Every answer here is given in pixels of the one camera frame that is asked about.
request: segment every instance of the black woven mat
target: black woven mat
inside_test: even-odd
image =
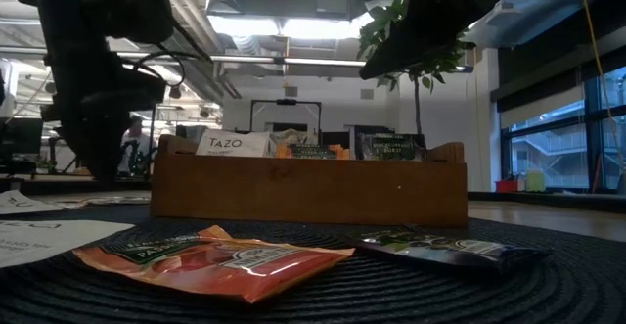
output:
[[[378,227],[147,220],[142,207],[13,219],[140,222],[116,241],[145,241],[218,223],[235,237],[343,248],[335,234]],[[626,247],[619,242],[472,220],[474,239],[554,250],[506,279],[475,278],[356,255],[259,305],[223,301],[99,272],[67,253],[0,269],[2,323],[626,323]]]

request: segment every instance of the wooden box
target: wooden box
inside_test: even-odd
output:
[[[153,216],[465,227],[463,144],[428,162],[328,161],[193,155],[197,145],[161,136]]]

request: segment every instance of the wooden floor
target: wooden floor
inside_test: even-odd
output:
[[[42,196],[41,201],[71,201],[103,196],[150,196],[148,191]],[[540,227],[626,242],[626,214],[533,206],[508,202],[469,202],[469,217]]]

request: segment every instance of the orange snack bag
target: orange snack bag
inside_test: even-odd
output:
[[[83,262],[149,284],[254,303],[276,295],[352,255],[233,239],[219,226],[197,235],[74,250]]]

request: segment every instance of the computer monitor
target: computer monitor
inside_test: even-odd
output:
[[[11,154],[40,154],[43,119],[0,117],[2,150]]]

